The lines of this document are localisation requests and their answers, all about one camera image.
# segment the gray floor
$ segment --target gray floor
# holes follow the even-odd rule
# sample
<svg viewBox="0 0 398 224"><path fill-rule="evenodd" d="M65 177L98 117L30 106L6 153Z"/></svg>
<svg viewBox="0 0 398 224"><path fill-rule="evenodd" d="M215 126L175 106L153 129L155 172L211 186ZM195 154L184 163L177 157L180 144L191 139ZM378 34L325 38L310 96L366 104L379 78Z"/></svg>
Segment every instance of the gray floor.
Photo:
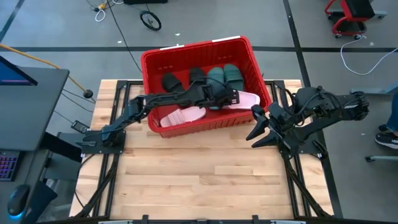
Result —
<svg viewBox="0 0 398 224"><path fill-rule="evenodd" d="M100 0L91 0L98 4ZM330 21L323 13L327 0L290 0L292 14L302 47L341 47L351 37L335 39ZM14 10L17 0L0 3L0 27ZM139 11L131 6L113 7L129 46L151 47L185 44L234 35L245 35L253 46L293 47L292 35L284 4L276 0L170 0L168 4L151 4L163 28L152 32L139 20ZM52 0L25 0L2 43L13 47L123 47L121 36L110 11L103 22L95 22L95 13L83 0L69 0L67 4ZM375 0L374 8L389 11L383 20L368 24L367 39L352 47L398 47L398 2ZM142 78L127 52L28 52L47 59L71 71L71 76L96 95L104 78ZM139 59L142 52L133 52ZM28 58L0 52L11 62L21 66L46 67ZM302 79L295 52L255 52L264 78ZM384 53L346 53L349 66L359 72L368 71ZM375 71L360 77L345 69L338 53L304 53L305 63L313 86L323 85L336 94L347 94L352 87L383 87L397 81L398 56L386 58ZM80 94L68 81L66 87ZM93 105L77 99L89 109ZM331 165L345 218L396 221L398 220L398 163L368 164L364 156L389 155L392 152L374 143L377 126L385 123L391 111L389 97L369 97L370 114L360 122L342 122L325 129ZM71 120L86 124L91 114L61 97L56 110ZM73 132L70 123L54 114L48 132ZM63 192L74 186L69 183ZM63 198L70 203L72 196Z"/></svg>

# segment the red chair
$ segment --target red chair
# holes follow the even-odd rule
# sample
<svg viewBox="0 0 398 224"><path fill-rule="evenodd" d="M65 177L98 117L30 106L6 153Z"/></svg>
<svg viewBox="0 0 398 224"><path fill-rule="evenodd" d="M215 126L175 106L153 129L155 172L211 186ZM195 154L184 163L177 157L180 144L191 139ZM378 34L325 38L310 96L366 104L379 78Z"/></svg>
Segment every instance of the red chair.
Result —
<svg viewBox="0 0 398 224"><path fill-rule="evenodd" d="M356 40L366 32L365 21L373 18L375 13L369 0L340 0L343 12L329 11L330 6L336 0L330 0L325 8L329 19L333 19L332 32L336 38L342 35L354 35Z"/></svg>

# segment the rgb keyboard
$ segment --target rgb keyboard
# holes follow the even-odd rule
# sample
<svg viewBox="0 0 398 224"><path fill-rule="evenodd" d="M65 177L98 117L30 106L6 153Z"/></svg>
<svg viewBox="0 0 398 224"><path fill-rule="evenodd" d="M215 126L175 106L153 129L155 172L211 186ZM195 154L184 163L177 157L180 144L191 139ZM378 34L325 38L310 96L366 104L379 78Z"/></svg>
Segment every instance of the rgb keyboard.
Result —
<svg viewBox="0 0 398 224"><path fill-rule="evenodd" d="M19 158L18 151L0 151L0 181L13 181Z"/></svg>

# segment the wooden tabletop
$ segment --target wooden tabletop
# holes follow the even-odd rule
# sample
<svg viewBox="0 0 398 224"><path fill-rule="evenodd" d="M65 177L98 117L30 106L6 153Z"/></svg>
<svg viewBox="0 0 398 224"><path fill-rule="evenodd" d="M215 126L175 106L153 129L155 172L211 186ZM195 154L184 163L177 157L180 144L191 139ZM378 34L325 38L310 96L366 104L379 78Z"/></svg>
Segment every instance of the wooden tabletop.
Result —
<svg viewBox="0 0 398 224"><path fill-rule="evenodd" d="M301 87L300 80L284 81L292 93ZM109 124L116 83L117 80L101 81L92 129ZM142 86L134 86L130 98L143 93ZM251 219L252 215L259 215L260 219L293 218L278 148L252 149L251 144L258 138L245 138L253 126L254 122L168 139L152 132L146 119L128 126L111 219L141 219L143 215L152 220L242 220ZM93 156L80 170L76 192L83 203L97 188L102 158L100 154ZM321 162L310 155L300 155L300 159L307 189L326 212L333 214ZM100 214L107 193L106 189ZM298 188L296 193L303 215ZM70 215L80 210L74 198Z"/></svg>

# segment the red plastic basket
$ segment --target red plastic basket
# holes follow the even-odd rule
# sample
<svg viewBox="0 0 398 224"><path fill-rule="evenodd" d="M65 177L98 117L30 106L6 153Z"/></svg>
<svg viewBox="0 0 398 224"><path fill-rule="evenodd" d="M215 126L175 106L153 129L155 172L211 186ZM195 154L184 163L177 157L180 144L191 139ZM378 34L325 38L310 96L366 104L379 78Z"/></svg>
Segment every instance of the red plastic basket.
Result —
<svg viewBox="0 0 398 224"><path fill-rule="evenodd" d="M243 36L146 51L141 57L145 93L165 93L161 80L167 72L173 73L187 89L190 68L200 67L207 73L213 67L223 67L227 63L232 63L240 69L244 78L244 91L260 96L261 106L267 108L271 103L271 98L254 58L251 44ZM148 116L150 129L163 138L169 138L247 123L253 119L250 110L209 110L207 108L206 116L202 119L166 128L161 127L160 119L177 108L177 105L173 105L152 110Z"/></svg>

